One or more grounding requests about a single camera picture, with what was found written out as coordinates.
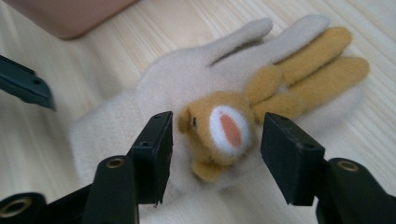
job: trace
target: glove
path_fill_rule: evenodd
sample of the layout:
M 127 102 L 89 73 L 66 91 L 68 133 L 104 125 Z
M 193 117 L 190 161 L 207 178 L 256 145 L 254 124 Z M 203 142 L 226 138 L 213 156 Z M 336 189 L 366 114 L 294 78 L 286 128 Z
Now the glove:
M 278 38 L 257 45 L 270 32 L 272 23 L 268 19 L 252 21 L 212 43 L 161 57 L 147 69 L 136 86 L 100 105 L 73 125 L 70 143 L 81 183 L 92 182 L 101 160 L 125 154 L 151 116 L 172 110 L 178 117 L 187 104 L 214 91 L 243 91 L 261 67 L 287 58 L 320 35 L 328 25 L 329 20 L 324 16 L 306 16 Z M 330 104 L 354 105 L 361 94 L 358 91 L 348 93 L 350 96 L 341 99 L 349 102 Z M 319 114 L 318 118 L 327 116 L 326 110 Z M 262 164 L 259 150 L 251 150 L 216 182 L 208 184 L 191 171 L 189 141 L 178 128 L 174 128 L 173 135 L 174 153 L 164 195 L 166 203 L 180 193 L 222 189 Z
M 188 104 L 178 128 L 189 139 L 195 174 L 217 180 L 255 146 L 255 120 L 262 125 L 266 112 L 296 119 L 362 81 L 369 71 L 364 59 L 336 58 L 350 41 L 347 29 L 328 29 L 286 60 L 260 69 L 243 92 L 216 91 Z

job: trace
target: wood grain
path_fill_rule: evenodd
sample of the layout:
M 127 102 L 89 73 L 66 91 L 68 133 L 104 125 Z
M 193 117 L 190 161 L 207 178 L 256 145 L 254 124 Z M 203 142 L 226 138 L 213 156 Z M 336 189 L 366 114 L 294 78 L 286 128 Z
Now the wood grain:
M 365 165 L 396 195 L 396 3 L 381 0 L 141 0 L 82 38 L 62 41 L 0 3 L 0 54 L 51 86 L 57 112 L 0 92 L 0 200 L 37 191 L 52 202 L 81 186 L 67 133 L 103 101 L 132 87 L 158 57 L 202 45 L 247 21 L 270 17 L 271 36 L 321 13 L 354 35 L 346 54 L 371 65 L 365 100 L 353 115 L 314 137 L 326 158 Z M 287 206 L 265 165 L 221 192 L 189 195 L 142 223 L 316 223 L 314 207 Z

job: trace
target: pink container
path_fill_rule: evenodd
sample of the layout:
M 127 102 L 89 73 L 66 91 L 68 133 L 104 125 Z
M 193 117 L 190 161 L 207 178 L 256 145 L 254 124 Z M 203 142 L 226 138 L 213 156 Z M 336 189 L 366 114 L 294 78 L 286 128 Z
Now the pink container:
M 72 39 L 137 0 L 4 0 L 38 26 L 61 39 Z

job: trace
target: stuffed animal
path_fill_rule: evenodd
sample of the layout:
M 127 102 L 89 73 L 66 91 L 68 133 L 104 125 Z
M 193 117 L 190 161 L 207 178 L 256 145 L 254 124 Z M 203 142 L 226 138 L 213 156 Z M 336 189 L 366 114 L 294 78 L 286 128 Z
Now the stuffed animal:
M 327 51 L 333 57 L 342 52 L 333 52 L 333 43 L 327 40 L 323 49 L 308 50 L 311 53 L 306 56 L 304 50 L 294 54 L 321 35 L 329 23 L 327 17 L 309 15 L 262 43 L 272 23 L 251 21 L 214 42 L 164 55 L 134 87 L 73 125 L 70 143 L 81 185 L 92 182 L 101 160 L 125 154 L 150 117 L 163 111 L 171 110 L 177 118 L 173 120 L 174 153 L 163 198 L 166 203 L 181 193 L 223 189 L 263 166 L 255 144 L 262 126 L 255 122 L 262 124 L 265 111 L 295 118 L 315 108 L 300 119 L 300 126 L 310 132 L 333 125 L 355 108 L 362 93 L 353 87 L 332 97 L 361 77 L 345 71 L 349 66 L 342 65 L 344 60 L 321 67 L 332 60 L 325 56 Z M 333 69 L 342 73 L 327 76 Z
M 347 29 L 328 29 L 286 60 L 260 69 L 243 92 L 216 91 L 188 104 L 178 128 L 190 141 L 192 170 L 215 181 L 254 146 L 255 121 L 262 124 L 265 112 L 295 119 L 362 81 L 368 63 L 338 57 L 350 41 Z

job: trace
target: light wood surface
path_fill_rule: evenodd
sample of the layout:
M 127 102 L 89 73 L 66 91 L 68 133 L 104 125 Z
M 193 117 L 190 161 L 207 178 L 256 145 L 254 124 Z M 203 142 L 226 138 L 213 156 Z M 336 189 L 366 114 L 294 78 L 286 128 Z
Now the light wood surface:
M 141 0 L 82 38 L 62 41 L 0 3 L 0 54 L 32 68 L 50 85 L 53 112 L 0 92 L 0 200 L 25 191 L 48 202 L 81 187 L 67 133 L 74 121 L 135 84 L 156 58 L 202 45 L 247 21 L 269 17 L 278 35 L 321 13 L 354 35 L 347 53 L 366 58 L 365 100 L 353 115 L 313 136 L 326 159 L 365 165 L 396 195 L 396 2 L 392 0 Z M 316 223 L 315 207 L 286 205 L 265 165 L 220 192 L 160 206 L 142 223 Z

